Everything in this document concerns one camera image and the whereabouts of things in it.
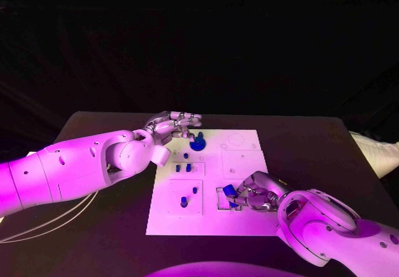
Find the robotic hand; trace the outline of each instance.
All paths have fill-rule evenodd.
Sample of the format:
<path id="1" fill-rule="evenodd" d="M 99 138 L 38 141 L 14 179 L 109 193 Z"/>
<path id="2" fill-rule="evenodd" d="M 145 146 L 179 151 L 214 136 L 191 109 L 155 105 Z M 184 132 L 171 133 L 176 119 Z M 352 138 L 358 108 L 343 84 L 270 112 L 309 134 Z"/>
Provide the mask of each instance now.
<path id="1" fill-rule="evenodd" d="M 341 261 L 358 276 L 398 276 L 399 230 L 361 218 L 322 191 L 293 191 L 277 177 L 257 171 L 234 191 L 231 203 L 277 212 L 277 236 L 297 254 L 323 267 Z M 240 196 L 248 190 L 248 197 Z"/>
<path id="2" fill-rule="evenodd" d="M 188 126 L 202 116 L 155 115 L 143 129 L 63 141 L 31 156 L 0 164 L 0 217 L 38 204 L 77 199 L 140 173 L 150 161 L 165 166 L 173 137 L 195 137 Z"/>

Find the circular cutout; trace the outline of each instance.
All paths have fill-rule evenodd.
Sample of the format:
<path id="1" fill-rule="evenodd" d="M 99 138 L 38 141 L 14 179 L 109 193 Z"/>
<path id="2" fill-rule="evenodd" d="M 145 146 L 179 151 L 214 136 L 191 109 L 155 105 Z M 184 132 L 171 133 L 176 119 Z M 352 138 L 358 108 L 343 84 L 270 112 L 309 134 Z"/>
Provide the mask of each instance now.
<path id="1" fill-rule="evenodd" d="M 233 145 L 235 146 L 241 146 L 244 145 L 244 136 L 241 134 L 231 134 L 230 135 L 230 142 L 233 143 Z"/>

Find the dark table surface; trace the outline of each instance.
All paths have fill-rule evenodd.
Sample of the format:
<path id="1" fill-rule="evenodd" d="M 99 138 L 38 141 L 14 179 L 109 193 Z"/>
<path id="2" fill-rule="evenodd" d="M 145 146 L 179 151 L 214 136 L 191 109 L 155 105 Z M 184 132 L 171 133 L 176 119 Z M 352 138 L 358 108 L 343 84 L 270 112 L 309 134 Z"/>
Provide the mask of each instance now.
<path id="1" fill-rule="evenodd" d="M 78 112 L 55 142 L 140 129 L 152 115 Z M 341 119 L 205 115 L 202 128 L 256 129 L 270 173 L 297 190 L 318 188 L 364 218 L 399 228 L 398 209 Z M 2 244 L 0 275 L 143 276 L 184 263 L 235 261 L 306 276 L 352 276 L 335 260 L 323 268 L 312 265 L 279 237 L 148 236 L 155 176 L 156 165 L 150 164 L 139 175 L 100 191 L 88 209 L 63 228 L 28 241 Z M 45 223 L 78 202 L 41 205 L 8 216 L 0 238 Z"/>

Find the blue object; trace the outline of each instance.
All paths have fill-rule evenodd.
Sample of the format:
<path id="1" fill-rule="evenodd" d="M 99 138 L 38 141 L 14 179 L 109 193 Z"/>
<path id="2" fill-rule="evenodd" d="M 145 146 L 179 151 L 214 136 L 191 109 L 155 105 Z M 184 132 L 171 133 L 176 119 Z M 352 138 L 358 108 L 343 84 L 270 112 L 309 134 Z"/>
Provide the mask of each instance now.
<path id="1" fill-rule="evenodd" d="M 188 205 L 189 205 L 188 198 L 184 196 L 184 197 L 182 197 L 181 206 L 182 206 L 184 208 L 186 208 Z"/>
<path id="2" fill-rule="evenodd" d="M 204 139 L 204 133 L 199 132 L 198 137 L 194 140 L 194 143 L 191 143 L 191 147 L 195 151 L 201 151 L 207 147 L 207 140 Z"/>
<path id="3" fill-rule="evenodd" d="M 238 196 L 240 196 L 240 194 L 238 194 L 237 191 L 235 191 L 235 187 L 234 187 L 233 184 L 228 185 L 228 186 L 224 188 L 224 193 L 225 193 L 227 196 L 231 196 L 231 197 L 238 197 Z M 233 207 L 233 208 L 235 208 L 235 207 L 240 206 L 240 205 L 237 205 L 237 204 L 233 203 L 233 202 L 230 202 L 230 203 L 231 203 L 231 207 Z"/>

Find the white cloth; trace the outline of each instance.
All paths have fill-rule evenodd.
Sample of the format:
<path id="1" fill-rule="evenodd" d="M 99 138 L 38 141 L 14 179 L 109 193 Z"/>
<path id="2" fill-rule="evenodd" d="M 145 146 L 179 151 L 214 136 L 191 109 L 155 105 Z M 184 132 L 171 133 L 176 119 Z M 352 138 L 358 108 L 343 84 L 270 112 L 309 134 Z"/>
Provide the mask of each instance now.
<path id="1" fill-rule="evenodd" d="M 399 143 L 381 143 L 351 132 L 379 178 L 399 166 Z"/>

